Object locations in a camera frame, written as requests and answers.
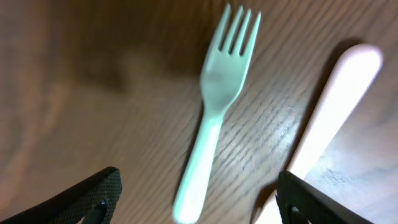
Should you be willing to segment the white plastic fork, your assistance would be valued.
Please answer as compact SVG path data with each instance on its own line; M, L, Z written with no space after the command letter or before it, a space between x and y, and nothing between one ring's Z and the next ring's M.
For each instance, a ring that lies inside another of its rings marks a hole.
M382 51L371 44L358 44L341 54L325 84L302 138L283 171L289 171L304 180L361 101L379 73L382 63ZM277 188L264 204L256 221L257 224L283 224L276 196Z

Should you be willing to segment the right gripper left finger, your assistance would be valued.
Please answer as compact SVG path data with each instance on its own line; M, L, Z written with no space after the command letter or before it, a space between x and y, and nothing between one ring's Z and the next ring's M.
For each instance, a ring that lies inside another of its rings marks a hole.
M109 166L1 223L110 224L122 189L119 169Z

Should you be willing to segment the mint green plastic fork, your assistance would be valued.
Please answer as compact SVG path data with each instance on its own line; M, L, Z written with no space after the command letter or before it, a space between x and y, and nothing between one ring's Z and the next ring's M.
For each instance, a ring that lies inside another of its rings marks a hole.
M203 117L175 197L175 223L196 223L201 215L224 115L239 96L248 74L262 14L226 5L200 74Z

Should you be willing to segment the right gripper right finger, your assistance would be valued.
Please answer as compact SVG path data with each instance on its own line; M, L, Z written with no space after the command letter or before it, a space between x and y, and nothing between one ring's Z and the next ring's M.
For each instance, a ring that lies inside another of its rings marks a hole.
M289 171L279 174L275 198L283 224L371 224Z

